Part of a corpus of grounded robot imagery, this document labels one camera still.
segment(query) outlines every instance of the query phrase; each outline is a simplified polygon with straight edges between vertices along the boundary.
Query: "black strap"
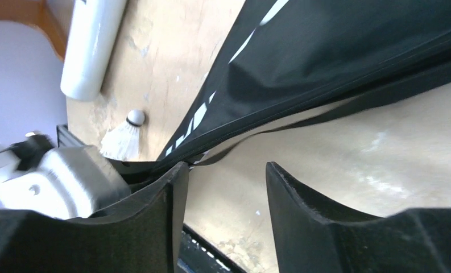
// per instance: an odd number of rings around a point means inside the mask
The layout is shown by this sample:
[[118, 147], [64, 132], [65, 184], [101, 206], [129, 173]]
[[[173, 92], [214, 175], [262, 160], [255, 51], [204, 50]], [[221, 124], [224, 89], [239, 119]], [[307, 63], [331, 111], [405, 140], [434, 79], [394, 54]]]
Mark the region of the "black strap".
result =
[[366, 93], [353, 98], [351, 101], [315, 117], [303, 119], [289, 125], [284, 125], [275, 129], [265, 130], [249, 135], [204, 161], [196, 164], [189, 162], [189, 164], [194, 167], [211, 165], [223, 159], [240, 143], [256, 135], [317, 125], [319, 123], [347, 117], [348, 115], [357, 114], [376, 107], [394, 104], [398, 101], [427, 92], [449, 82], [451, 82], [451, 61], [419, 73], [413, 73], [413, 75], [403, 77], [400, 80], [393, 81], [389, 84], [382, 84], [376, 88], [373, 87]]

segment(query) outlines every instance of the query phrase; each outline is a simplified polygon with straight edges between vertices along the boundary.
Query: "wooden table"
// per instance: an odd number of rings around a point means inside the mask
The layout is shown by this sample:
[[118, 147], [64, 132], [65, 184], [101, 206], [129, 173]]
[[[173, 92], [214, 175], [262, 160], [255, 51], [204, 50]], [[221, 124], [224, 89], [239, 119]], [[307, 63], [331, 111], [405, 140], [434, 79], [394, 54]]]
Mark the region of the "wooden table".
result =
[[[102, 95], [93, 103], [68, 100], [71, 132], [100, 146], [129, 110], [143, 109], [148, 123], [139, 159], [154, 160], [195, 98], [242, 4], [130, 1]], [[345, 205], [379, 216], [412, 206], [451, 206], [451, 84], [337, 121], [256, 136], [219, 163], [193, 169], [185, 222], [248, 272], [278, 272], [267, 161]]]

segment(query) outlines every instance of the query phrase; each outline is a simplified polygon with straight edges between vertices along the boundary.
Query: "shuttlecock cork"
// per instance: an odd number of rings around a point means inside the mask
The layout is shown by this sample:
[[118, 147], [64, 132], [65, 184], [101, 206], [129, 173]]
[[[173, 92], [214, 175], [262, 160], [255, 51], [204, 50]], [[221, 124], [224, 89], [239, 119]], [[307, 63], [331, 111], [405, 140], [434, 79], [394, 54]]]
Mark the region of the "shuttlecock cork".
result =
[[100, 153], [115, 160], [129, 161], [138, 157], [140, 127], [145, 122], [145, 114], [140, 110], [132, 110], [126, 120], [109, 131], [101, 141]]

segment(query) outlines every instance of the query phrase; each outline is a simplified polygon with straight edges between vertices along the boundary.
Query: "white shuttlecock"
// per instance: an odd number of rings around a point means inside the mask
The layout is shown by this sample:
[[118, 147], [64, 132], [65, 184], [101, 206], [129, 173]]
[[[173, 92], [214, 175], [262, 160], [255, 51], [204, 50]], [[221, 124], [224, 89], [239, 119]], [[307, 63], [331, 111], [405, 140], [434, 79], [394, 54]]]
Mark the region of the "white shuttlecock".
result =
[[132, 110], [126, 120], [109, 131], [101, 141], [100, 153], [115, 160], [129, 161], [138, 157], [140, 127], [145, 122], [145, 114]]

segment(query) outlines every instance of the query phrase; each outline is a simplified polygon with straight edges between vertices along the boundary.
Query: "white tube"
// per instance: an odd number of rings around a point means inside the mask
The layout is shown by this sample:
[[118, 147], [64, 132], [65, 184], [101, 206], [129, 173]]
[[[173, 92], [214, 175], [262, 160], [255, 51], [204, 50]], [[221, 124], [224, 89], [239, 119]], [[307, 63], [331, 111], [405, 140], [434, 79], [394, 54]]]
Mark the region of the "white tube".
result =
[[126, 0], [76, 0], [61, 91], [80, 101], [100, 93]]

